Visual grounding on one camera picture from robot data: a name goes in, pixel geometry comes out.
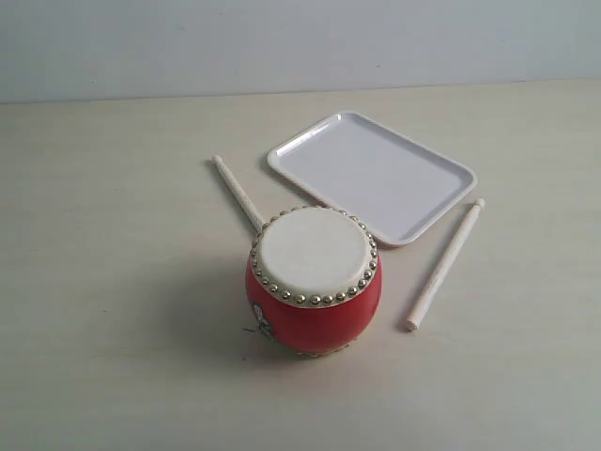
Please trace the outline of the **wooden drumstick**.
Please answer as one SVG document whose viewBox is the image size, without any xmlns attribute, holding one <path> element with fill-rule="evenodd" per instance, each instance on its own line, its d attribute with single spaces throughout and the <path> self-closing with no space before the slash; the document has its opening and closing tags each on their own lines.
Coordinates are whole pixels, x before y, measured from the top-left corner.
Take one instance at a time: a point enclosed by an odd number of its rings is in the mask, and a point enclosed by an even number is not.
<svg viewBox="0 0 601 451">
<path fill-rule="evenodd" d="M 253 226 L 255 232 L 260 234 L 263 230 L 265 220 L 257 207 L 254 205 L 251 197 L 249 197 L 244 191 L 234 173 L 228 168 L 221 156 L 214 155 L 212 157 L 212 161 L 215 164 L 223 181 L 229 188 L 231 194 L 235 197 L 247 219 Z"/>
<path fill-rule="evenodd" d="M 471 230 L 477 222 L 478 217 L 484 207 L 485 199 L 483 197 L 479 197 L 472 202 L 466 211 L 463 219 L 457 226 L 447 246 L 440 255 L 433 271 L 427 278 L 423 288 L 414 302 L 414 305 L 408 312 L 408 315 L 405 319 L 405 328 L 409 332 L 415 332 L 420 328 L 437 292 L 439 291 L 450 269 L 455 264 L 461 249 L 467 241 Z"/>
</svg>

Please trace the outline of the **red small drum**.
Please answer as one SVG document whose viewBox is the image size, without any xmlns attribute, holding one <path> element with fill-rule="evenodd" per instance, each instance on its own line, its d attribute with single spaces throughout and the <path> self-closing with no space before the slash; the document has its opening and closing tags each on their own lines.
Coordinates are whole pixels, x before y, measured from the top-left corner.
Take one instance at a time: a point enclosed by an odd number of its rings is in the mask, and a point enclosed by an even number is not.
<svg viewBox="0 0 601 451">
<path fill-rule="evenodd" d="M 259 330 L 301 354 L 328 354 L 358 338 L 382 291 L 378 245 L 340 210 L 303 207 L 262 225 L 245 269 Z"/>
</svg>

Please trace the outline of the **white rectangular tray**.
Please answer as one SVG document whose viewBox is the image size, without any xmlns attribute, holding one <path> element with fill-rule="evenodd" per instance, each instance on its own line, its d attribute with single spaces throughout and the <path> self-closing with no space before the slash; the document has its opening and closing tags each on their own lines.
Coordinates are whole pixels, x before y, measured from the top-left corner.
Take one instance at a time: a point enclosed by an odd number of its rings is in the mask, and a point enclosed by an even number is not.
<svg viewBox="0 0 601 451">
<path fill-rule="evenodd" d="M 390 247 L 416 241 L 478 182 L 464 164 L 352 111 L 297 133 L 270 150 L 267 163 Z"/>
</svg>

